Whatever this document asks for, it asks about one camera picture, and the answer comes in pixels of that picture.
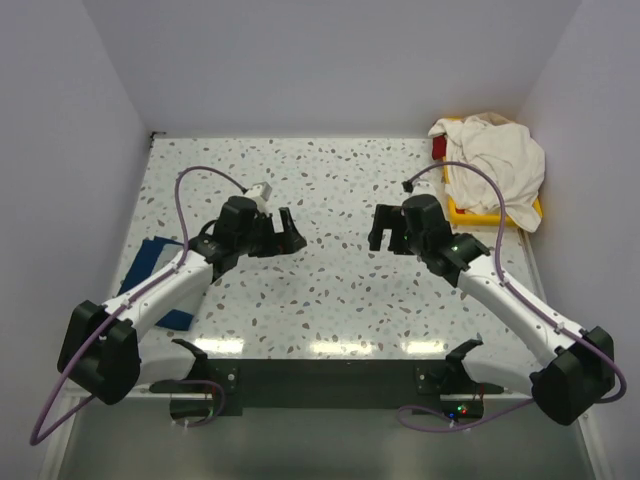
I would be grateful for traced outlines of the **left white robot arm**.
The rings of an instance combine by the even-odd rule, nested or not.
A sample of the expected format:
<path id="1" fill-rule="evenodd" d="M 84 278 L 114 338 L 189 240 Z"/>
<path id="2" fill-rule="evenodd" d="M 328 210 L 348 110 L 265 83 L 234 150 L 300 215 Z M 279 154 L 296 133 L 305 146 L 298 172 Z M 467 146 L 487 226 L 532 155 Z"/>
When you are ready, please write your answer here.
<path id="1" fill-rule="evenodd" d="M 306 247 L 289 209 L 279 211 L 283 229 L 252 198 L 232 196 L 185 249 L 135 288 L 102 304 L 84 301 L 72 312 L 57 369 L 107 405 L 137 385 L 193 379 L 206 354 L 184 341 L 167 350 L 141 352 L 149 330 L 184 299 L 202 295 L 233 269 L 241 256 L 268 258 Z"/>

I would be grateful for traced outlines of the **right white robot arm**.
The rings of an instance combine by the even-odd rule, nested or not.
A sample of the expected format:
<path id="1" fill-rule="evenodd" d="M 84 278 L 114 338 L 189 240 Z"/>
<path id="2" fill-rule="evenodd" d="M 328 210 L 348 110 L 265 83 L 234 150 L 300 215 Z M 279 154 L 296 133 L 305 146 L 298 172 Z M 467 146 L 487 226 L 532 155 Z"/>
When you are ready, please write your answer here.
<path id="1" fill-rule="evenodd" d="M 434 275 L 479 301 L 514 333 L 538 364 L 522 373 L 476 352 L 468 341 L 448 357 L 476 383 L 528 394 L 554 422 L 567 426 L 603 401 L 615 384 L 614 341 L 600 327 L 586 330 L 554 311 L 496 264 L 496 254 L 469 233 L 455 233 L 438 200 L 412 196 L 401 205 L 375 208 L 369 248 L 385 235 L 395 255 L 413 255 Z"/>

